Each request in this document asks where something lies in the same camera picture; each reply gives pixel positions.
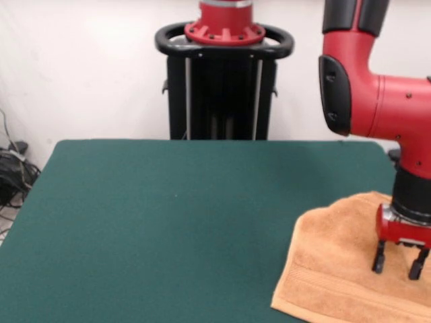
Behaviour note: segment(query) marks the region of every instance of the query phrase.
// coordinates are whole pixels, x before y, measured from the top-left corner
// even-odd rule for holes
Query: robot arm
[[[410,274],[417,279],[431,248],[431,79],[370,71],[370,53],[388,6],[389,0],[325,1],[321,95],[333,132],[399,142],[393,201],[380,208],[377,233],[379,246],[389,240],[422,249]],[[376,272],[383,266],[383,247],[379,250]]]

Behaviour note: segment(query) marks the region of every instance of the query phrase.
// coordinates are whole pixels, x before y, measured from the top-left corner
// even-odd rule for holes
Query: floor
[[[12,209],[11,207],[5,207],[0,211],[0,246],[6,238],[9,229],[13,225],[13,221],[15,221],[18,212],[19,210]]]

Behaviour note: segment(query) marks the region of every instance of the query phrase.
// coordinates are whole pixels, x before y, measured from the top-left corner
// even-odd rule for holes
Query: green felt tabletop
[[[297,217],[394,175],[373,143],[61,142],[0,248],[0,321],[289,322]]]

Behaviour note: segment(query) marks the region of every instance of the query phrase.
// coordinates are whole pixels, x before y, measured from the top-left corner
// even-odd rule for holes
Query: orange towel
[[[389,201],[358,194],[301,216],[272,308],[309,322],[431,322],[431,258],[410,281],[419,249],[388,242],[383,273],[371,271],[376,211]]]

